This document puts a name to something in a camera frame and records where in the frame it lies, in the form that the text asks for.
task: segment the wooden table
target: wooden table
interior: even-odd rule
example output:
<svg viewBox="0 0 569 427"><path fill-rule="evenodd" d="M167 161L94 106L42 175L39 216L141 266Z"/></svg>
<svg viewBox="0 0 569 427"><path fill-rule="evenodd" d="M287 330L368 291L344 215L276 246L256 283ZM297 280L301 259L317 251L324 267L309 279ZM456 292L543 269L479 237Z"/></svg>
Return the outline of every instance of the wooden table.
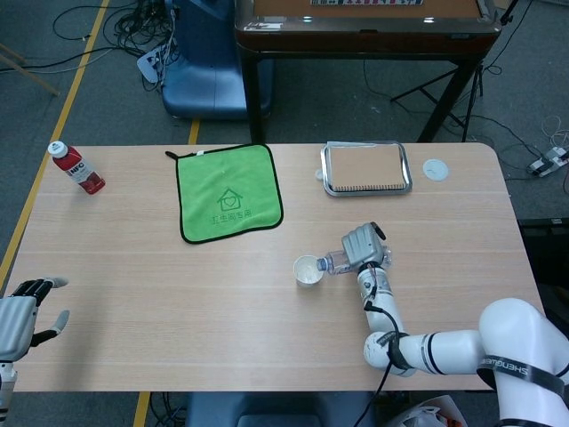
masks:
<svg viewBox="0 0 569 427"><path fill-rule="evenodd" d="M236 0L236 39L252 142L265 141L258 63L271 58L454 63L457 68L449 73L453 77L417 139L433 141L498 38L501 23L497 18L493 0L425 0L422 5L381 6L314 6L309 0ZM355 79L363 81L363 76Z"/></svg>
<svg viewBox="0 0 569 427"><path fill-rule="evenodd" d="M38 330L62 309L56 340L17 368L18 391L372 390L369 335L354 275L296 286L293 261L341 248L377 221L394 265L389 279L409 333L476 328L483 308L518 297L540 307L493 151L480 144L411 144L406 196L328 197L315 179L318 145L273 145L284 221L273 230L184 243L174 162L210 147L80 147L107 186L83 191L50 162L8 292L27 278L63 275ZM450 167L444 182L421 171ZM387 390L482 389L472 376L391 376Z"/></svg>

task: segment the white paper cup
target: white paper cup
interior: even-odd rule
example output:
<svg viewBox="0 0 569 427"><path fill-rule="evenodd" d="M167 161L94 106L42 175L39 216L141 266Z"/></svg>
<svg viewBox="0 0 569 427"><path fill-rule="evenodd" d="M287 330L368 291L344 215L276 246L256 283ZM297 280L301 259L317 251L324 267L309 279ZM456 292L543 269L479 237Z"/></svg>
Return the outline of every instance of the white paper cup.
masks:
<svg viewBox="0 0 569 427"><path fill-rule="evenodd" d="M312 287L320 281L324 275L317 267L317 258L312 255L304 255L294 262L294 276L296 284L302 287Z"/></svg>

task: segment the red bottle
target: red bottle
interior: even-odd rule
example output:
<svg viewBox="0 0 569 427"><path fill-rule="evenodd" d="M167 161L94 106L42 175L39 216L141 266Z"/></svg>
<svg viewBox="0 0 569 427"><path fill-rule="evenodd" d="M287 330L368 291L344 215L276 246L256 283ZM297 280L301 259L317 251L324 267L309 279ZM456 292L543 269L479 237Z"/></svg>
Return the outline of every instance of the red bottle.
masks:
<svg viewBox="0 0 569 427"><path fill-rule="evenodd" d="M79 184L89 194L95 194L105 186L103 180L73 147L61 141L52 142L47 152L53 157L53 163Z"/></svg>

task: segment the yellow line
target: yellow line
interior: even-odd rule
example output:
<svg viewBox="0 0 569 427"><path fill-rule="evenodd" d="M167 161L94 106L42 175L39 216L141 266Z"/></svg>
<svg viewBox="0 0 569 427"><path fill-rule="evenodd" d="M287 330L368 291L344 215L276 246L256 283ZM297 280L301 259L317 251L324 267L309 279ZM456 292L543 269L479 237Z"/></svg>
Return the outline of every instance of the yellow line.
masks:
<svg viewBox="0 0 569 427"><path fill-rule="evenodd" d="M149 403L150 392L141 391L139 393L139 402L136 404L136 413L134 414L134 424L132 427L144 427L146 425L146 413L148 412Z"/></svg>
<svg viewBox="0 0 569 427"><path fill-rule="evenodd" d="M107 7L109 0L102 0L100 4L101 7ZM84 52L88 52L92 50L92 47L95 44L95 40L97 35L99 34L100 24L103 22L103 16L105 15L106 9L99 9L99 13L97 13L97 18L95 22L92 24L91 36L89 37L89 41L85 46ZM79 85L81 84L81 79L83 78L83 74L85 72L84 65L89 61L89 57L91 54L87 53L81 58L79 62L79 69L75 74L75 78L73 79L73 83L69 88L68 97L63 104L63 109L60 113L60 118L55 125L55 129L53 129L52 138L50 141L58 140L61 137L61 133L63 132L63 126L68 119L69 111L71 110L71 106L73 105L73 101L77 95L77 90L79 89ZM44 155L44 159L42 160L42 164L39 166L39 170L37 171L36 178L34 179L34 183L32 188L28 194L28 198L26 199L26 203L21 211L20 218L16 223L16 228L12 233L12 238L10 239L10 243L8 243L8 247L6 249L6 253L4 254L4 258L2 260L2 264L0 264L0 289L2 289L3 284L6 280L6 276L8 275L8 270L12 265L12 260L14 255L16 254L16 250L18 249L18 245L20 244L21 237L24 233L24 229L26 228L26 224L28 223L29 214L32 211L32 207L34 206L34 201L36 200L37 190L39 189L39 184L42 180L42 176L44 175L45 165L47 164L47 153Z"/></svg>
<svg viewBox="0 0 569 427"><path fill-rule="evenodd" d="M194 120L192 120L192 127L189 130L189 138L188 138L189 145L197 144L198 134L199 134L199 119L195 118Z"/></svg>

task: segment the tripod stand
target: tripod stand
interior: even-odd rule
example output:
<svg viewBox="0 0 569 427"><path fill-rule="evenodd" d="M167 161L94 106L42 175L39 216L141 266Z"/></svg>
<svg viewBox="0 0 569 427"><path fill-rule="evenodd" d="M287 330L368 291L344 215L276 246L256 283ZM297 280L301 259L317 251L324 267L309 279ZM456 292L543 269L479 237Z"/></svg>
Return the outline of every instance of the tripod stand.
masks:
<svg viewBox="0 0 569 427"><path fill-rule="evenodd" d="M500 24L503 27L508 25L513 20L512 12L514 11L514 8L516 7L518 1L519 0L512 0L512 2L509 4L508 9L501 16ZM411 93L419 91L423 95L425 95L431 102L433 102L434 104L438 104L438 99L435 98L431 93L429 93L427 91L426 87L430 86L430 85L432 85L432 84L434 84L440 80L443 80L444 78L447 78L449 76L453 76L454 74L456 74L457 71L458 71L458 68L452 69L451 71L448 71L439 77L435 77L435 78L429 80L428 82L423 83L422 85L414 87L413 89L411 89L407 92L401 93L400 95L391 98L391 102L398 101L401 98L404 98L405 96L407 96ZM478 87L480 87L480 97L482 98L484 96L484 85L482 82L482 76L483 76L484 72L485 72L484 64L482 61L480 61L480 63L478 64L477 68L475 69L475 71L473 73L472 88L470 89L470 96L469 96L469 106L467 109L466 116L464 117L464 120L460 120L453 113L448 114L448 116L453 120L453 122L455 122L458 126L460 126L462 128L462 142L465 142L466 138L467 138L467 133L469 131L470 118L472 116L472 109L474 107L474 102L476 100L476 94L477 94L477 88Z"/></svg>

